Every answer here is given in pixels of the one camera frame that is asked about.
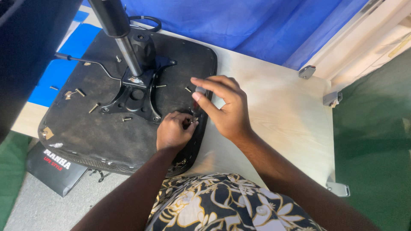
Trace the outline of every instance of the left hand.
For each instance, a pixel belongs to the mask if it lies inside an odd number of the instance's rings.
[[[157,129],[157,151],[165,148],[175,148],[181,151],[199,124],[196,121],[184,130],[183,122],[187,119],[193,119],[193,116],[178,111],[166,115]]]

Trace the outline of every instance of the floral shirt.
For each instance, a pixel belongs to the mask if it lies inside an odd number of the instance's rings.
[[[291,198],[238,174],[166,179],[146,230],[322,231]]]

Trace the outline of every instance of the human hand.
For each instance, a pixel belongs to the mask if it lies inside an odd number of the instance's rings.
[[[184,130],[183,123],[187,119],[193,119],[193,116],[178,111],[169,113],[164,117],[157,129],[157,150],[175,148],[177,151],[181,151],[191,139],[194,130],[199,124],[196,121]]]
[[[253,133],[248,117],[247,95],[235,81],[227,76],[211,76],[206,79],[192,77],[191,82],[214,92],[226,103],[220,110],[200,92],[192,97],[215,123],[218,131],[235,143]]]

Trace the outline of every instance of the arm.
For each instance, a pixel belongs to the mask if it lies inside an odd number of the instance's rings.
[[[157,130],[157,152],[132,176],[98,202],[72,230],[143,230],[155,198],[177,153],[198,124],[186,130],[189,114],[169,113]]]
[[[226,104],[219,110],[202,94],[195,92],[192,95],[220,133],[244,153],[270,191],[294,199],[327,230],[379,230],[343,199],[316,183],[254,133],[248,116],[247,96],[233,78],[193,78],[192,83],[213,91],[225,101]]]

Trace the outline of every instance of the green mat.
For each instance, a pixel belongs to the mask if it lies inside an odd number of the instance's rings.
[[[411,50],[342,90],[333,109],[335,174],[347,201],[383,230],[411,218]]]
[[[30,139],[11,131],[0,145],[0,230],[6,225],[24,179]]]

